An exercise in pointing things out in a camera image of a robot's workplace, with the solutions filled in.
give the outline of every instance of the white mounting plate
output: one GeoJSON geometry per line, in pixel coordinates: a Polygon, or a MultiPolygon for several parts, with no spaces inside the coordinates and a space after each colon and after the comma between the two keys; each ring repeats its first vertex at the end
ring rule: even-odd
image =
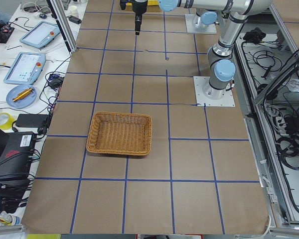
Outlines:
{"type": "Polygon", "coordinates": [[[211,24],[204,28],[197,29],[193,26],[193,19],[196,15],[194,14],[185,14],[186,28],[187,33],[197,33],[197,34],[217,34],[215,24],[211,24]]]}
{"type": "Polygon", "coordinates": [[[205,96],[203,93],[203,85],[206,81],[209,81],[210,77],[204,76],[194,76],[194,84],[195,84],[195,94],[196,94],[196,103],[199,106],[217,106],[217,107],[235,107],[235,101],[233,97],[233,93],[231,91],[226,91],[223,98],[219,100],[212,100],[205,96]]]}

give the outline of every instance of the yellow tape roll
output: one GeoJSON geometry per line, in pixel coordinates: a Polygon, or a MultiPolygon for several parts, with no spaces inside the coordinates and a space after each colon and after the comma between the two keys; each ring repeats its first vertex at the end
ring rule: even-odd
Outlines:
{"type": "Polygon", "coordinates": [[[0,114],[0,129],[7,130],[12,127],[12,123],[14,118],[11,117],[8,113],[1,113],[0,114]]]}

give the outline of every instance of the brown woven basket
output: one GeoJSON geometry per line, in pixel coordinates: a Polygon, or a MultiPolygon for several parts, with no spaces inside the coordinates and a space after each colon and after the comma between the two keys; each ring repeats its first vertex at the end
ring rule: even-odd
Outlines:
{"type": "Polygon", "coordinates": [[[93,115],[86,148],[92,153],[148,155],[151,117],[97,112],[93,115]]]}

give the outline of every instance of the blue-framed device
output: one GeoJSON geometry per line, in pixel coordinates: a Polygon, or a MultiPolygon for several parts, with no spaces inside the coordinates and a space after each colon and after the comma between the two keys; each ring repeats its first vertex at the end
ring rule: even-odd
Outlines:
{"type": "Polygon", "coordinates": [[[20,52],[5,76],[3,82],[17,85],[31,85],[38,79],[44,64],[44,54],[20,52]]]}
{"type": "Polygon", "coordinates": [[[24,35],[20,42],[41,49],[54,40],[59,33],[60,29],[56,24],[41,21],[24,35]]]}

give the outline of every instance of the blue plate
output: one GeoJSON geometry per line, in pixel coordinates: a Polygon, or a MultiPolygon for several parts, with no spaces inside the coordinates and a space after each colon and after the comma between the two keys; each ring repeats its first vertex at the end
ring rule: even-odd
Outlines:
{"type": "Polygon", "coordinates": [[[6,96],[6,103],[13,108],[23,109],[31,105],[35,101],[35,98],[36,98],[36,90],[34,86],[27,85],[27,84],[19,85],[17,87],[14,87],[11,91],[9,91],[9,93],[6,96]],[[18,94],[20,94],[21,92],[29,88],[33,89],[30,95],[27,95],[22,100],[18,100],[16,102],[13,101],[13,99],[16,98],[18,94]]]}

